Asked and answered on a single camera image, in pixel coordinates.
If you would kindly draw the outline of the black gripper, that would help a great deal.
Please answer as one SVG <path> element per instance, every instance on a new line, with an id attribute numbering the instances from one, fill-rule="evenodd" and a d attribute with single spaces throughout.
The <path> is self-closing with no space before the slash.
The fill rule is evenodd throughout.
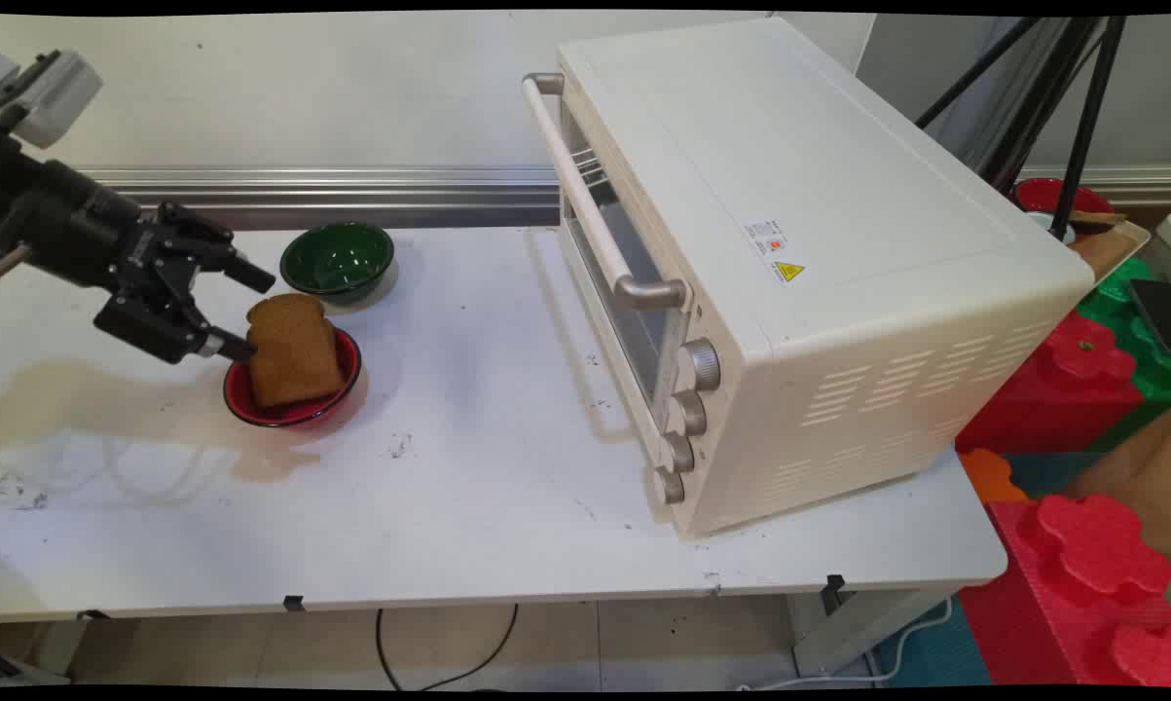
<path id="1" fill-rule="evenodd" d="M 155 263 L 162 227 L 160 249 L 196 267 Z M 150 217 L 126 195 L 64 163 L 37 163 L 0 135 L 0 279 L 19 264 L 112 293 L 93 325 L 167 364 L 189 355 L 247 362 L 256 353 L 256 343 L 205 318 L 193 294 L 199 270 L 261 294 L 276 282 L 237 249 L 230 228 L 180 202 L 160 202 Z"/>

